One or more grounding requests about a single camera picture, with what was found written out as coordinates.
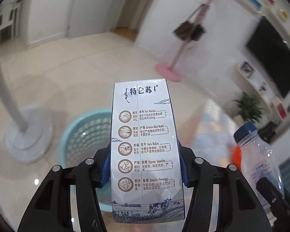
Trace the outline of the clear plastic bottle blue cap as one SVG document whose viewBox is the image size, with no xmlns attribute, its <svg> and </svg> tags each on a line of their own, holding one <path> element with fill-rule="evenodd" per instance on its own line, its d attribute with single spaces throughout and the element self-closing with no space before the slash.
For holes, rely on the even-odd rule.
<svg viewBox="0 0 290 232">
<path fill-rule="evenodd" d="M 234 139 L 241 148 L 241 172 L 257 195 L 265 211 L 269 211 L 270 204 L 257 191 L 257 181 L 266 177 L 276 189 L 284 195 L 283 183 L 279 166 L 271 146 L 258 134 L 255 124 L 250 121 L 242 125 L 234 133 Z"/>
</svg>

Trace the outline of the white blue milk carton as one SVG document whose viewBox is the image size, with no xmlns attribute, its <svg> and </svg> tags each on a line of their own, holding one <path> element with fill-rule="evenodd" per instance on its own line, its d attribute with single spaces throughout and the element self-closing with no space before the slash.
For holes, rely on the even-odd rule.
<svg viewBox="0 0 290 232">
<path fill-rule="evenodd" d="M 184 219 L 177 131 L 165 79 L 115 84 L 110 167 L 115 222 Z"/>
</svg>

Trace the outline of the light blue laundry basket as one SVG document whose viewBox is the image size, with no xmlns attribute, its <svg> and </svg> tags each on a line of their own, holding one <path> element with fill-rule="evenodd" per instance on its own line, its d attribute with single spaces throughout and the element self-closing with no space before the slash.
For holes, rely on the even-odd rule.
<svg viewBox="0 0 290 232">
<path fill-rule="evenodd" d="M 63 168 L 77 166 L 110 141 L 112 111 L 101 108 L 80 116 L 63 132 L 58 157 Z"/>
</svg>

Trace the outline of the green potted plant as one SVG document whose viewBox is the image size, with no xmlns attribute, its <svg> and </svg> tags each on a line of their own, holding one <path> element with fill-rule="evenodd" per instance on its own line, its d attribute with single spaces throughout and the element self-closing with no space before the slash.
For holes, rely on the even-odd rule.
<svg viewBox="0 0 290 232">
<path fill-rule="evenodd" d="M 260 122 L 265 109 L 259 106 L 259 97 L 242 92 L 239 98 L 235 99 L 234 102 L 236 102 L 238 114 L 242 117 L 244 122 Z"/>
</svg>

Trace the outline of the pink coat rack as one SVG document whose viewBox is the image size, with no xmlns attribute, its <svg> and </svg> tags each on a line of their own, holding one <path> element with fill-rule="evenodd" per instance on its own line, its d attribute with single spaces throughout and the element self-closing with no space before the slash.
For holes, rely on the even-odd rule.
<svg viewBox="0 0 290 232">
<path fill-rule="evenodd" d="M 181 40 L 182 44 L 181 44 L 178 52 L 176 53 L 174 59 L 172 60 L 172 62 L 170 64 L 168 64 L 168 63 L 158 63 L 155 66 L 156 72 L 160 76 L 165 78 L 166 80 L 169 80 L 169 81 L 172 81 L 172 82 L 180 82 L 182 80 L 180 74 L 175 71 L 175 66 L 178 63 L 181 55 L 184 53 L 184 50 L 186 49 L 188 44 L 191 43 L 191 42 L 196 42 L 196 41 L 191 41 L 190 40 L 191 34 L 195 30 L 195 27 L 198 24 L 202 25 L 202 22 L 205 19 L 205 16 L 206 16 L 206 14 L 207 14 L 212 2 L 213 2 L 213 0 L 206 0 L 205 3 L 202 3 L 203 7 L 192 17 L 192 19 L 190 19 L 190 21 L 194 25 L 193 25 L 191 31 L 188 33 L 186 39 L 184 41 Z"/>
</svg>

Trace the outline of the white chair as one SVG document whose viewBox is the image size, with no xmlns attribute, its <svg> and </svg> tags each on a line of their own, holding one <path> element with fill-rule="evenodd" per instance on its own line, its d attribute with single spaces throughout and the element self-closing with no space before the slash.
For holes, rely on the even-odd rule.
<svg viewBox="0 0 290 232">
<path fill-rule="evenodd" d="M 22 0 L 3 0 L 0 4 L 0 43 L 1 32 L 10 28 L 10 39 L 19 35 L 20 8 Z"/>
</svg>

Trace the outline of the black handbag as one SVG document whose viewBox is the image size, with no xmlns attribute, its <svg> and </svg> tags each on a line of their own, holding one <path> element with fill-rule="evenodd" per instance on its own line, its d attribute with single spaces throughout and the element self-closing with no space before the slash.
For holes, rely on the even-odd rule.
<svg viewBox="0 0 290 232">
<path fill-rule="evenodd" d="M 205 34 L 205 28 L 198 24 L 191 34 L 191 41 L 199 41 L 203 34 Z"/>
</svg>

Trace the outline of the brown handbag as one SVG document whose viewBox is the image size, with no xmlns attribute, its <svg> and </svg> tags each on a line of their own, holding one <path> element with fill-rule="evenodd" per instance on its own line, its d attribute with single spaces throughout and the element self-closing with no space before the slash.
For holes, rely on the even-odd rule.
<svg viewBox="0 0 290 232">
<path fill-rule="evenodd" d="M 190 21 L 192 17 L 203 7 L 203 4 L 201 4 L 190 16 L 187 18 L 187 20 L 184 23 L 181 23 L 174 31 L 173 34 L 175 34 L 179 39 L 184 41 L 188 35 L 188 33 L 191 31 L 193 27 L 193 23 Z"/>
</svg>

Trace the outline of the white door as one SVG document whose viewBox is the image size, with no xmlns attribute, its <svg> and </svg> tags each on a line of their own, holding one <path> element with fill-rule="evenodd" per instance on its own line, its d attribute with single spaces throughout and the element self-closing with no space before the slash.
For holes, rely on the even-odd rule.
<svg viewBox="0 0 290 232">
<path fill-rule="evenodd" d="M 74 0 L 68 37 L 77 38 L 104 32 L 114 0 Z"/>
</svg>

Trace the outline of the black wall television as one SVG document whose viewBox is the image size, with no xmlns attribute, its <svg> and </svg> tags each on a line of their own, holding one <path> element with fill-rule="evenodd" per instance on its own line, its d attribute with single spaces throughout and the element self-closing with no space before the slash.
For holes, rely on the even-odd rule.
<svg viewBox="0 0 290 232">
<path fill-rule="evenodd" d="M 261 63 L 280 95 L 285 98 L 290 92 L 290 49 L 264 16 L 246 43 L 246 47 Z"/>
</svg>

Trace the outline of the white wall shelf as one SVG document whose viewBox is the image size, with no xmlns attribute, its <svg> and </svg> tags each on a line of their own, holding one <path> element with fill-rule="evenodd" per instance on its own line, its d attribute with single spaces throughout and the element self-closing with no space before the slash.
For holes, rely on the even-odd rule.
<svg viewBox="0 0 290 232">
<path fill-rule="evenodd" d="M 267 16 L 287 40 L 284 42 L 290 47 L 290 17 L 284 9 L 275 7 L 274 0 L 236 0 L 252 14 Z"/>
</svg>

